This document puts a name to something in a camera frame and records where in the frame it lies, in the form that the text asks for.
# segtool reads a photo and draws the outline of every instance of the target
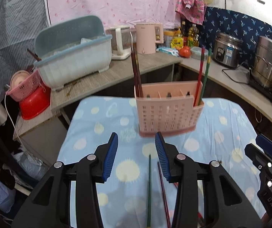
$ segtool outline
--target stainless steel pot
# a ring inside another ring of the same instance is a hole
[[[262,87],[272,90],[272,39],[259,36],[255,54],[252,76]]]
[[[212,58],[216,62],[226,65],[229,68],[236,68],[242,41],[229,34],[217,33]]]

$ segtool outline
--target red plastic bowl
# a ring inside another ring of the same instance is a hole
[[[50,105],[51,89],[43,83],[27,98],[20,102],[22,118],[29,120],[41,114]]]

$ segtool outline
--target navy blue fabric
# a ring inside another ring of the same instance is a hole
[[[272,39],[272,26],[249,15],[235,11],[207,7],[203,25],[199,29],[199,45],[214,50],[216,33],[224,32],[243,41],[239,63],[254,64],[255,42],[259,36]]]

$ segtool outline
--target blue polka dot tablecloth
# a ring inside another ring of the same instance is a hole
[[[222,161],[262,217],[265,210],[257,197],[259,171],[244,153],[248,143],[255,144],[257,135],[253,126],[236,103],[219,98],[207,98],[204,102],[196,130],[165,137],[165,141],[194,161],[206,164],[212,160]],[[149,154],[152,157],[152,228],[166,227],[155,140],[139,136],[135,99],[95,96],[83,99],[73,116],[58,160],[64,164],[78,162],[94,153],[98,145],[107,143],[112,132],[119,136],[112,173],[105,184],[97,184],[104,227],[145,227]],[[163,181],[172,219],[177,191],[165,178]],[[199,211],[203,213],[201,184],[198,196]],[[77,227],[75,182],[72,182],[70,206],[71,226]]]

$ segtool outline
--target white kettle handle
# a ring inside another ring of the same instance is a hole
[[[117,42],[118,55],[123,55],[121,28],[116,28],[116,42]]]

